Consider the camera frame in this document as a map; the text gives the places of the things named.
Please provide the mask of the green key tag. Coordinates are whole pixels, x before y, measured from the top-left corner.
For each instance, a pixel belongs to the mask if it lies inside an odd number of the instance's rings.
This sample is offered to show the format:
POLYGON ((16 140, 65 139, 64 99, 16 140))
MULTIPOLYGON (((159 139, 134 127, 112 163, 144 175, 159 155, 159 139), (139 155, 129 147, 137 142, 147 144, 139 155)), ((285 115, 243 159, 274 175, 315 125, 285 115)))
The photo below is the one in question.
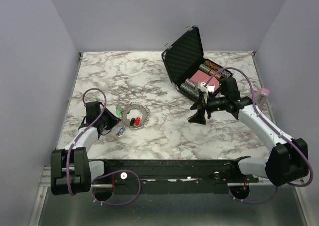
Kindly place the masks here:
POLYGON ((117 107, 117 108, 116 108, 116 114, 117 114, 118 116, 120 116, 121 113, 122 113, 122 112, 121 112, 121 109, 117 107))

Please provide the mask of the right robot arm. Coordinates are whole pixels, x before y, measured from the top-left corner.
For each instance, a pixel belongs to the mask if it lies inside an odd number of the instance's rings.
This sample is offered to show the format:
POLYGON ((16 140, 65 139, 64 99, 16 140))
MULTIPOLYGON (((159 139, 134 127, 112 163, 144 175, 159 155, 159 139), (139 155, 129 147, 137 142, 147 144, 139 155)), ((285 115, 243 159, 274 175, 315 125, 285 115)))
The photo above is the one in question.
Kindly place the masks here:
POLYGON ((254 175, 269 179, 278 187, 307 176, 310 168, 305 140, 284 133, 264 116, 250 97, 241 97, 236 79, 223 78, 219 85, 222 96, 210 98, 205 83, 197 84, 199 97, 191 106, 196 113, 188 121, 204 125, 213 112, 226 111, 252 130, 270 152, 266 160, 240 159, 238 165, 230 168, 230 178, 240 182, 247 175, 254 175))

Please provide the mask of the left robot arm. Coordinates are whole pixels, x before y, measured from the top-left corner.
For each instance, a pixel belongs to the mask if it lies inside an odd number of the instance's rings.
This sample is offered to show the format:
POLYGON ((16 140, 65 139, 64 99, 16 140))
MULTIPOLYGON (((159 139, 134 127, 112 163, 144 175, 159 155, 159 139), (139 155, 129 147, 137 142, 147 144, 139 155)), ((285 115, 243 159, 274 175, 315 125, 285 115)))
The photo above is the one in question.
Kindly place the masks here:
POLYGON ((110 179, 110 170, 102 161, 90 162, 87 152, 104 131, 111 132, 121 119, 98 101, 85 104, 85 109, 76 137, 50 155, 50 188, 55 196, 88 192, 93 178, 100 184, 110 179))

